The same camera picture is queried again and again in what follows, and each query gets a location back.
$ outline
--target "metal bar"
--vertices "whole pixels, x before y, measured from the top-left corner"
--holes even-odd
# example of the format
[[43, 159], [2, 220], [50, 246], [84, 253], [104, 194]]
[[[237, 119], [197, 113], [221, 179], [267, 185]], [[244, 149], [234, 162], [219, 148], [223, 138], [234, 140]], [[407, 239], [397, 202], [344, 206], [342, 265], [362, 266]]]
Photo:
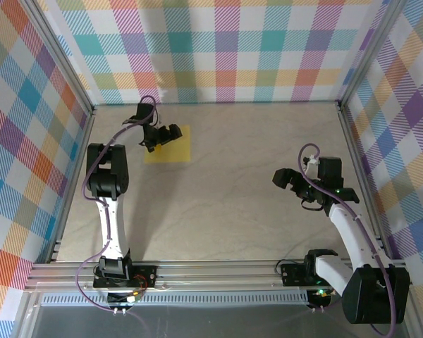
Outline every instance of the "metal bar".
[[49, 240], [49, 246], [47, 250], [47, 255], [45, 258], [45, 262], [50, 263], [52, 255], [54, 253], [54, 248], [56, 243], [61, 243], [61, 238], [63, 237], [64, 229], [66, 228], [66, 223], [68, 221], [69, 210], [71, 209], [73, 196], [75, 193], [75, 188], [77, 187], [77, 181], [80, 176], [80, 171], [83, 165], [83, 158], [86, 154], [87, 144], [90, 140], [90, 135], [92, 131], [92, 126], [94, 124], [94, 116], [89, 115], [86, 120], [85, 124], [85, 132], [83, 135], [82, 144], [78, 149], [78, 153], [75, 157], [75, 167], [73, 169], [73, 173], [68, 182], [68, 189], [66, 193], [66, 197], [63, 200], [63, 204], [61, 206], [61, 214], [59, 216], [59, 221], [56, 224], [56, 231], [53, 233]]
[[[274, 272], [277, 261], [185, 261], [150, 262], [157, 265], [157, 281], [151, 292], [173, 291], [262, 291], [282, 290], [282, 279]], [[404, 266], [403, 261], [394, 261]], [[93, 290], [96, 263], [88, 263], [79, 273], [79, 283], [86, 290]], [[79, 263], [37, 264], [28, 278], [25, 291], [74, 291], [75, 274]], [[317, 287], [299, 287], [316, 289]], [[129, 292], [129, 288], [114, 289]]]
[[32, 294], [29, 292], [22, 293], [22, 298], [20, 298], [19, 307], [16, 313], [16, 320], [14, 320], [13, 331], [11, 331], [11, 338], [18, 337], [18, 333], [24, 325], [25, 314], [27, 313], [31, 296]]
[[418, 303], [414, 287], [409, 289], [404, 321], [411, 337], [423, 337], [423, 310]]
[[393, 27], [396, 19], [403, 10], [407, 0], [395, 0], [390, 1], [386, 12], [379, 24], [378, 28], [373, 34], [371, 42], [369, 43], [367, 49], [365, 50], [364, 56], [357, 67], [353, 77], [351, 78], [348, 87], [343, 93], [341, 104], [342, 106], [348, 104], [353, 94], [359, 88], [360, 83], [362, 83], [365, 75], [367, 74], [372, 61], [376, 58], [377, 54], [381, 50], [386, 38]]
[[355, 174], [357, 176], [357, 180], [359, 181], [359, 186], [362, 191], [363, 198], [365, 200], [365, 206], [367, 207], [368, 216], [374, 228], [374, 232], [381, 236], [381, 240], [384, 243], [384, 250], [387, 253], [387, 256], [393, 257], [393, 252], [389, 247], [387, 242], [386, 233], [381, 226], [381, 219], [379, 217], [376, 205], [374, 204], [374, 198], [371, 189], [369, 188], [368, 179], [365, 175], [365, 171], [362, 166], [361, 162], [361, 155], [357, 150], [357, 146], [351, 132], [350, 123], [348, 121], [347, 116], [347, 109], [344, 106], [338, 107], [338, 118], [340, 119], [341, 127], [343, 130], [343, 134], [345, 135], [346, 144], [348, 145], [348, 149], [351, 155], [352, 164], [354, 165]]
[[42, 9], [39, 7], [39, 4], [36, 0], [20, 0], [20, 4], [27, 12], [28, 17], [35, 26], [36, 31], [41, 36], [45, 47], [50, 52], [51, 57], [63, 73], [66, 82], [73, 90], [77, 99], [79, 99], [79, 103], [83, 110], [88, 111], [91, 115], [94, 110], [94, 104], [91, 102], [85, 88], [83, 88], [82, 82], [69, 62], [63, 47], [56, 38], [56, 35], [48, 23], [45, 14], [42, 12]]
[[24, 292], [23, 294], [25, 306], [22, 314], [20, 315], [20, 313], [18, 313], [19, 316], [16, 317], [19, 318], [19, 320], [16, 321], [13, 326], [13, 331], [11, 333], [12, 338], [31, 337], [35, 328], [37, 314], [39, 313], [42, 294], [39, 292], [33, 292], [31, 294]]
[[50, 263], [56, 262], [56, 259], [58, 258], [58, 253], [59, 253], [60, 247], [61, 247], [61, 241], [56, 241], [55, 246], [54, 246], [54, 250], [53, 250], [51, 258], [50, 258]]

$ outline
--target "plaid backdrop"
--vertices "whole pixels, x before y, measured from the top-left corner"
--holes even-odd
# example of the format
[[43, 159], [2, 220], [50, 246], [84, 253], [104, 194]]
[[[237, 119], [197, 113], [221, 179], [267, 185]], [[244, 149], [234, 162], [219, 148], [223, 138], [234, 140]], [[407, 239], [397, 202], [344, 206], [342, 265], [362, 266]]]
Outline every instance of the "plaid backdrop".
[[46, 254], [86, 117], [18, 0], [0, 0], [0, 337]]
[[92, 100], [127, 104], [337, 99], [388, 0], [39, 3]]
[[423, 308], [423, 0], [409, 0], [350, 102], [388, 240]]

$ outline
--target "aluminum frame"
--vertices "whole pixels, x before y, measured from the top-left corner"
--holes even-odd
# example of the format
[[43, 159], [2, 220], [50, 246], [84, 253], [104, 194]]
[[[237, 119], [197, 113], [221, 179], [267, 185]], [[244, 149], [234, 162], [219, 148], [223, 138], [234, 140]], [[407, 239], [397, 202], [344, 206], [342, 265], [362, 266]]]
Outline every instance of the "aluminum frame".
[[78, 149], [78, 153], [75, 157], [75, 166], [73, 172], [68, 181], [68, 189], [66, 192], [66, 197], [61, 204], [61, 214], [59, 220], [56, 224], [56, 231], [52, 234], [49, 239], [49, 244], [47, 246], [47, 253], [44, 259], [44, 262], [50, 263], [52, 261], [52, 256], [54, 255], [55, 249], [59, 250], [59, 244], [63, 238], [63, 233], [66, 228], [66, 223], [68, 221], [69, 210], [71, 209], [75, 187], [77, 187], [78, 178], [80, 177], [80, 172], [83, 165], [83, 159], [86, 155], [86, 149], [88, 142], [90, 140], [90, 135], [92, 131], [92, 126], [94, 125], [94, 115], [89, 115], [85, 123], [85, 131], [83, 134], [82, 143]]
[[[302, 260], [293, 260], [292, 264]], [[344, 262], [350, 266], [350, 260]], [[274, 272], [277, 261], [145, 261], [134, 264], [156, 265], [157, 281], [146, 295], [219, 293], [237, 297], [247, 292], [259, 292], [267, 296], [298, 294], [317, 287], [284, 287], [280, 275]], [[394, 261], [395, 266], [404, 267], [403, 261]], [[78, 292], [75, 274], [80, 262], [35, 264], [25, 288], [12, 337], [31, 337], [37, 314], [45, 294], [61, 293], [71, 296]], [[89, 295], [103, 296], [108, 289], [93, 289], [96, 263], [88, 263], [80, 273], [80, 286]], [[115, 292], [131, 292], [131, 288], [114, 289]], [[303, 297], [296, 304], [308, 304]]]
[[387, 237], [384, 230], [382, 229], [381, 219], [379, 218], [376, 205], [374, 204], [374, 197], [371, 189], [369, 188], [368, 179], [364, 173], [362, 162], [360, 160], [362, 157], [357, 150], [357, 146], [351, 132], [351, 126], [346, 114], [347, 109], [341, 104], [337, 103], [336, 110], [343, 130], [343, 135], [345, 136], [346, 144], [348, 145], [348, 151], [350, 152], [352, 165], [355, 169], [357, 181], [359, 182], [360, 190], [362, 192], [362, 197], [364, 199], [365, 206], [367, 207], [369, 220], [372, 224], [374, 233], [381, 237], [383, 243], [387, 243], [387, 245], [384, 246], [384, 250], [386, 250], [387, 256], [392, 257], [392, 251], [388, 247], [388, 242], [386, 242]]

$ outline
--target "checkered fabric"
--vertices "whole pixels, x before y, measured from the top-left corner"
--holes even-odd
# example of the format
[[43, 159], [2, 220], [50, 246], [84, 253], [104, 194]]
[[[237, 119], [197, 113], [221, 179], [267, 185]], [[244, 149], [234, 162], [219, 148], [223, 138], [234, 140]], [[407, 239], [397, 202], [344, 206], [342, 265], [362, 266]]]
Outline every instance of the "checkered fabric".
[[423, 0], [406, 4], [350, 118], [388, 241], [423, 308]]
[[0, 337], [46, 254], [86, 117], [18, 0], [0, 0]]
[[348, 88], [348, 85], [353, 78], [354, 72], [357, 70], [357, 67], [359, 67], [360, 62], [363, 60], [365, 55], [365, 50], [367, 49], [368, 44], [371, 42], [373, 38], [373, 34], [376, 31], [376, 29], [379, 26], [379, 23], [381, 23], [382, 18], [384, 17], [384, 14], [386, 13], [388, 5], [391, 3], [391, 0], [383, 0], [382, 5], [379, 8], [378, 12], [376, 13], [376, 16], [372, 22], [372, 24], [369, 26], [367, 35], [365, 35], [365, 38], [363, 40], [363, 43], [360, 45], [359, 50], [357, 51], [354, 60], [352, 60], [351, 67], [346, 74], [345, 80], [343, 81], [343, 85], [340, 88], [340, 91], [338, 92], [337, 99], [342, 99], [343, 94], [345, 93], [346, 89]]
[[128, 104], [337, 99], [382, 0], [39, 3], [92, 100]]

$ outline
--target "gray floor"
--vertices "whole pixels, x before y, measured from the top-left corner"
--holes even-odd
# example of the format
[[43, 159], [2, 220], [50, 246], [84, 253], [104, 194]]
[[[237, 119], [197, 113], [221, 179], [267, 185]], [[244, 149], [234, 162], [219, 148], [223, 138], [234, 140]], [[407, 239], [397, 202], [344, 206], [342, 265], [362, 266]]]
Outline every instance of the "gray floor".
[[[134, 111], [99, 107], [90, 141], [107, 142]], [[190, 126], [191, 161], [145, 164], [140, 136], [126, 138], [124, 220], [134, 260], [302, 258], [309, 249], [347, 256], [324, 212], [302, 210], [294, 193], [271, 182], [275, 170], [297, 167], [303, 144], [315, 142], [322, 156], [342, 158], [345, 185], [362, 199], [333, 104], [168, 105], [159, 112], [167, 125]], [[81, 197], [84, 176], [83, 168], [60, 261], [82, 261], [102, 247], [97, 207]]]

